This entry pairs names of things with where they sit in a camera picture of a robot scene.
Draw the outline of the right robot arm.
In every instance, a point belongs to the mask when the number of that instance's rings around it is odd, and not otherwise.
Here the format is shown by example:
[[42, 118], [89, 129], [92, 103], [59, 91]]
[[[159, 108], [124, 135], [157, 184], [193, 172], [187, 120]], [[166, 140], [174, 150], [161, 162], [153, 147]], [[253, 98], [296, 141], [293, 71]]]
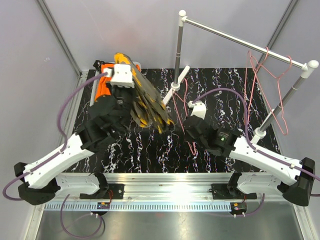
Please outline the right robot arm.
[[196, 142], [214, 156], [235, 159], [263, 173], [233, 173], [218, 195], [231, 199], [256, 199], [257, 194], [282, 196], [288, 202], [307, 207], [314, 184], [315, 161], [289, 158], [252, 144], [238, 130], [214, 128], [198, 116], [183, 122], [185, 138]]

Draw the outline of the camouflage orange trousers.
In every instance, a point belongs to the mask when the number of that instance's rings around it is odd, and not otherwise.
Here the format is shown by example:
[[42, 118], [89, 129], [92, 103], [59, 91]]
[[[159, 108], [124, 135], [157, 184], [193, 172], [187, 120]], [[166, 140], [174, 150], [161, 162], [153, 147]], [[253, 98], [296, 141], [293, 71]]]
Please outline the camouflage orange trousers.
[[136, 67], [129, 56], [117, 52], [114, 55], [116, 64], [126, 64], [130, 66], [132, 80], [134, 82], [135, 97], [131, 117], [141, 128], [153, 126], [160, 134], [171, 131], [175, 127], [160, 92]]

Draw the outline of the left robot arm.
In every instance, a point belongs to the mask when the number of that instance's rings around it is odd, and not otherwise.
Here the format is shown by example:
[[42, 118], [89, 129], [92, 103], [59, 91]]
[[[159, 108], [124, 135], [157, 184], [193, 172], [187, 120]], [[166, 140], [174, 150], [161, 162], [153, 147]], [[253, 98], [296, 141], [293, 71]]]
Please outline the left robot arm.
[[58, 196], [93, 200], [108, 195], [110, 187], [102, 172], [71, 177], [63, 171], [105, 150], [128, 132], [136, 90], [133, 86], [109, 87], [111, 94], [97, 98], [88, 109], [89, 120], [78, 127], [66, 144], [32, 163], [19, 162], [14, 166], [15, 175], [22, 181], [18, 187], [22, 200], [35, 206]]

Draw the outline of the black white patterned trousers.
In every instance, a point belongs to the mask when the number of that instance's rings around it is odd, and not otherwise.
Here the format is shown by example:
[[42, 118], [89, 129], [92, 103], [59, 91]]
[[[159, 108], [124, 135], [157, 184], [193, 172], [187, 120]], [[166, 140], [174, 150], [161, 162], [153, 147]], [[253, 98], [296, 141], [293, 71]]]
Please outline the black white patterned trousers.
[[104, 61], [95, 60], [95, 62], [94, 62], [94, 64], [93, 64], [93, 67], [94, 67], [97, 71], [100, 71], [103, 64], [105, 64]]

